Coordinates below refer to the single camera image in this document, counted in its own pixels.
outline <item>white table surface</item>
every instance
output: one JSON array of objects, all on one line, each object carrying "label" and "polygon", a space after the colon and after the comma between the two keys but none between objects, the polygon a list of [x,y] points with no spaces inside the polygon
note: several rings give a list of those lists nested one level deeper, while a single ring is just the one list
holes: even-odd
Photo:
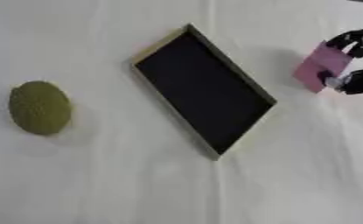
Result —
[{"label": "white table surface", "polygon": [[[279,101],[219,162],[129,70],[190,22]],[[0,0],[0,224],[363,224],[363,95],[291,78],[322,39],[358,28],[363,3],[345,0]],[[59,136],[9,118],[10,89],[33,80],[73,99]]]}]

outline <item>green ball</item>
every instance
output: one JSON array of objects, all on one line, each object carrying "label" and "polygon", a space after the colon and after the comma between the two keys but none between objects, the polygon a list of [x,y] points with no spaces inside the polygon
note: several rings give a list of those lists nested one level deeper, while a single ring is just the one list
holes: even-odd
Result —
[{"label": "green ball", "polygon": [[40,80],[13,88],[9,109],[17,126],[43,136],[60,132],[71,119],[68,97],[53,84]]}]

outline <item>pink cube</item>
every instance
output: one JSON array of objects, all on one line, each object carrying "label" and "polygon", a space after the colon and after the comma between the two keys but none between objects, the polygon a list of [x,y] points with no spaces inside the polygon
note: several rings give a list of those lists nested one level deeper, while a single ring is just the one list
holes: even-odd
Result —
[{"label": "pink cube", "polygon": [[311,92],[318,93],[325,87],[318,78],[318,73],[330,70],[335,76],[340,76],[352,59],[340,50],[327,47],[326,42],[323,41],[298,67],[294,72],[294,77]]}]

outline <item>black tray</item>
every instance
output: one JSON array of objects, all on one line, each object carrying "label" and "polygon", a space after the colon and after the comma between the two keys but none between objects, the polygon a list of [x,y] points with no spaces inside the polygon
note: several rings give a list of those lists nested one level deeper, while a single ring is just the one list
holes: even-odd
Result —
[{"label": "black tray", "polygon": [[276,104],[191,24],[139,54],[133,67],[218,157]]}]

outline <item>white tablecloth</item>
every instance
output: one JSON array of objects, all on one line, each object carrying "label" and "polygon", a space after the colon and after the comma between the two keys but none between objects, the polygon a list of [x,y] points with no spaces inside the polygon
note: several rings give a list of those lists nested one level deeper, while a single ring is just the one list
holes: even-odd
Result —
[{"label": "white tablecloth", "polygon": [[[279,101],[219,162],[129,70],[190,22]],[[0,0],[0,224],[363,224],[363,95],[291,78],[358,28],[363,3],[345,0]],[[10,89],[33,80],[73,99],[59,136],[9,118]]]}]

